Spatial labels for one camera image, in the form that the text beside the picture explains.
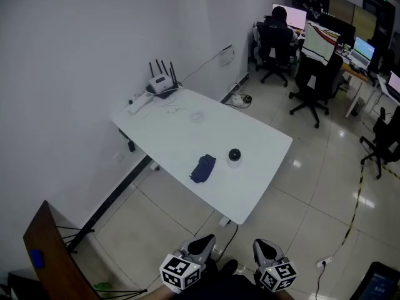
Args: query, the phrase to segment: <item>navy blue cloth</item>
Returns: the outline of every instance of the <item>navy blue cloth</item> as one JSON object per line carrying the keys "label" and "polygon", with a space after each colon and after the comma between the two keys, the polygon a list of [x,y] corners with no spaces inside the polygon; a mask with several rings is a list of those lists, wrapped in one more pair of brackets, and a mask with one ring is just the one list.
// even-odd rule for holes
{"label": "navy blue cloth", "polygon": [[206,154],[204,157],[201,157],[199,160],[199,164],[194,168],[190,178],[195,183],[203,183],[206,182],[208,177],[211,174],[211,171],[214,169],[216,158]]}

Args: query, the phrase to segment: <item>tiled floor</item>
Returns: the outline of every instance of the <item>tiled floor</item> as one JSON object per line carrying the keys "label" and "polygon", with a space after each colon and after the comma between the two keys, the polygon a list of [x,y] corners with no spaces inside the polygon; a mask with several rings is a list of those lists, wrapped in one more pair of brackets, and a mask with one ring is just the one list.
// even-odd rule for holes
{"label": "tiled floor", "polygon": [[[309,109],[289,115],[299,103],[288,98],[289,91],[296,91],[294,82],[284,88],[273,76],[260,84],[262,74],[251,72],[244,92],[253,103],[242,112],[288,134],[293,143],[218,265],[237,259],[237,273],[252,281],[257,269],[252,243],[256,238],[270,240],[299,271],[289,292],[295,299],[312,300],[321,273],[316,263],[334,254],[318,296],[349,299],[373,261],[400,269],[400,180],[385,171],[375,180],[372,162],[366,163],[354,229],[338,250],[356,205],[359,160],[367,152],[359,138],[372,138],[366,125],[371,127],[376,115],[345,119],[351,90],[347,98],[329,102],[330,115],[319,111],[320,128],[315,129]],[[363,92],[366,99],[371,90]],[[393,110],[384,97],[379,105]],[[399,164],[388,166],[400,173]],[[217,243],[212,257],[220,256],[236,228],[233,223],[218,226],[221,216],[166,171],[147,167],[96,224],[95,234],[80,245],[75,260],[91,284],[152,291],[161,285],[159,265],[185,239],[213,233]]]}

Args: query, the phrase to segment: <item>green object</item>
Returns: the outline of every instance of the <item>green object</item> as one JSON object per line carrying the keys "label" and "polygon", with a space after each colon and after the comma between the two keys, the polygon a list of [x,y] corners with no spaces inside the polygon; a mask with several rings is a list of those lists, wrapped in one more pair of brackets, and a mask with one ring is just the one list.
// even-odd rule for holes
{"label": "green object", "polygon": [[94,289],[98,291],[109,291],[113,289],[113,285],[108,282],[100,282],[93,286]]}

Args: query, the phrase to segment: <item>person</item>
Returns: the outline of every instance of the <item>person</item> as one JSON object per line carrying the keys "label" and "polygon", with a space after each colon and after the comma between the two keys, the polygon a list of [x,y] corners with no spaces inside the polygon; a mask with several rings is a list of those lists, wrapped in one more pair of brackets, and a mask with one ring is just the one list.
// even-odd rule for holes
{"label": "person", "polygon": [[294,300],[285,290],[270,292],[251,283],[245,276],[234,275],[238,268],[236,260],[228,261],[218,272],[215,262],[207,264],[201,273],[201,279],[182,291],[180,294],[172,292],[163,285],[152,293],[142,297],[142,300],[214,300],[214,299],[252,299],[252,300]]}
{"label": "person", "polygon": [[292,41],[297,40],[298,35],[291,29],[288,28],[286,24],[286,18],[288,17],[288,13],[286,12],[284,7],[277,6],[272,10],[272,16],[265,17],[265,23],[270,26],[276,26],[277,28],[288,29],[292,31]]}

